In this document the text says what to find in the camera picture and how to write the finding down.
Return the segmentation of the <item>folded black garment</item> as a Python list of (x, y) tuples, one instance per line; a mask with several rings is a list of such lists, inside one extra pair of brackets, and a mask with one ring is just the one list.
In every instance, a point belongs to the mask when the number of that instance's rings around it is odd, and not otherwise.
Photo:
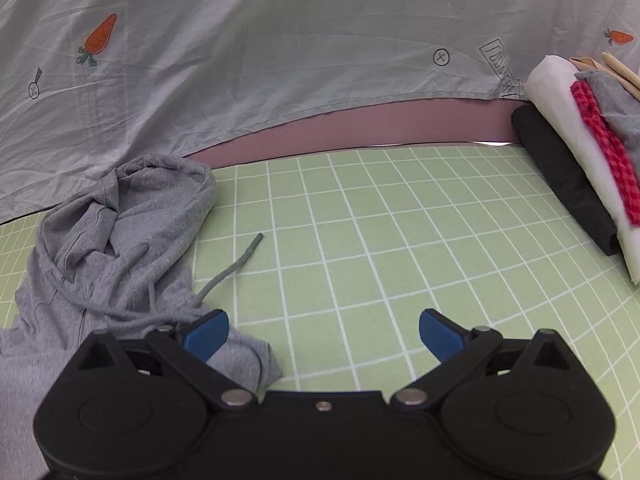
[(533, 104), (518, 107), (511, 125), (534, 164), (579, 226), (607, 256), (622, 252), (616, 226), (585, 171), (552, 125)]

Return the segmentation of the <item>grey printed backdrop sheet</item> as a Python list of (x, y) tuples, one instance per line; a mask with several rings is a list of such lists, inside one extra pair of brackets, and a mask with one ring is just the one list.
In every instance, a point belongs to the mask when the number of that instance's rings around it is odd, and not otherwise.
[(519, 99), (546, 55), (639, 64), (639, 0), (1, 0), (1, 217), (143, 154), (387, 102)]

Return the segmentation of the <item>folded red plaid garment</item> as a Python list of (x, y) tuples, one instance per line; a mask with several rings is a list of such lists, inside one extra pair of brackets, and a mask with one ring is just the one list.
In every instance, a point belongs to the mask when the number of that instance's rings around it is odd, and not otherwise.
[(639, 183), (623, 142), (606, 124), (601, 116), (590, 85), (578, 80), (570, 86), (570, 92), (579, 110), (582, 122), (597, 141), (608, 169), (611, 170), (617, 191), (622, 198), (627, 220), (632, 226), (639, 225)]

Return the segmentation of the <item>folded grey garment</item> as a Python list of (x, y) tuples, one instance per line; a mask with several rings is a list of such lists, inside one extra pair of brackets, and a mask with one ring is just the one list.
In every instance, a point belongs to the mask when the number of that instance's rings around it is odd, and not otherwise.
[(632, 164), (639, 168), (639, 101), (610, 75), (598, 70), (578, 72), (596, 97), (603, 119), (623, 142)]

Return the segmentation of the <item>green grid cutting mat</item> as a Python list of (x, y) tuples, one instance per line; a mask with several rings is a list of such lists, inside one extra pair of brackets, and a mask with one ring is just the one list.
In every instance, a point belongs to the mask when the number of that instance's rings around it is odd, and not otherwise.
[[(192, 288), (269, 344), (282, 374), (254, 412), (213, 419), (181, 460), (130, 479), (638, 477), (639, 284), (524, 151), (358, 151), (212, 174), (214, 206), (183, 257)], [(2, 332), (45, 216), (2, 233), (16, 255)], [(503, 343), (437, 404), (395, 408), (439, 366), (425, 309)]]

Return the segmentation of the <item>folded beige garment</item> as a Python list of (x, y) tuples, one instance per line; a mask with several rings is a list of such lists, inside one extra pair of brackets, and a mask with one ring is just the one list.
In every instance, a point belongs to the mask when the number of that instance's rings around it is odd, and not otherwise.
[(588, 58), (588, 56), (581, 56), (580, 58), (573, 56), (570, 58), (570, 62), (581, 72), (598, 70), (599, 72), (608, 74), (608, 76), (617, 80), (629, 94), (639, 101), (639, 75), (612, 54), (603, 52), (601, 58), (602, 62), (598, 62), (594, 58)]

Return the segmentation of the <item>folded white garment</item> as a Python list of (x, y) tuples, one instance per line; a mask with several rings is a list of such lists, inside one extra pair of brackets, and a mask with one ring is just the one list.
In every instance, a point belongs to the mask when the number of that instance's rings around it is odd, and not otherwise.
[(611, 216), (630, 280), (639, 284), (639, 228), (627, 217), (611, 169), (597, 140), (580, 116), (570, 87), (577, 68), (565, 58), (547, 55), (532, 70), (525, 84), (526, 96), (565, 142)]

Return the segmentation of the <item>grey zip hoodie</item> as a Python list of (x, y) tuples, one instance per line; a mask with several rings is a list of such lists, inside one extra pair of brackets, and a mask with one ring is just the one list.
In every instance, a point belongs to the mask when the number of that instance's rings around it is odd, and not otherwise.
[[(210, 169), (127, 162), (50, 210), (1, 334), (1, 474), (130, 479), (166, 468), (222, 415), (145, 344), (209, 314), (184, 254), (212, 210)], [(232, 330), (207, 361), (254, 395), (282, 372), (265, 341)]]

